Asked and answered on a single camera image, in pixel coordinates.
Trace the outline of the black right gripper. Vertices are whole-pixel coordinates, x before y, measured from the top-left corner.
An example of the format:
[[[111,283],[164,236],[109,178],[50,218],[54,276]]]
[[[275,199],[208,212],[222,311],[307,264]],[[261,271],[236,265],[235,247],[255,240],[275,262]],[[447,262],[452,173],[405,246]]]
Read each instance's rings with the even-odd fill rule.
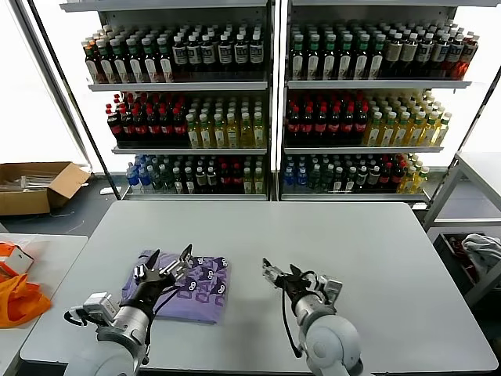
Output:
[[[291,273],[274,266],[267,258],[262,259],[262,275],[267,281],[275,281],[275,287],[281,288],[291,302],[298,302],[307,295],[315,295],[323,301],[323,293],[317,289],[317,275],[312,270],[301,272],[290,264]]]

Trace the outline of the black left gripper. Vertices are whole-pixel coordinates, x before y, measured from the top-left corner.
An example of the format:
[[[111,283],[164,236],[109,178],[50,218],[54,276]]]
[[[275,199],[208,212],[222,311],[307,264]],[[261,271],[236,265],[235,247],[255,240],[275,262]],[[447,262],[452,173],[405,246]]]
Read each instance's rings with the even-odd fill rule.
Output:
[[[133,269],[133,279],[136,289],[129,298],[120,303],[120,307],[131,306],[143,313],[152,313],[162,291],[176,283],[175,278],[183,278],[191,268],[193,245],[188,244],[178,258],[170,264],[154,272],[160,250],[153,251],[149,256],[141,255],[140,264]]]

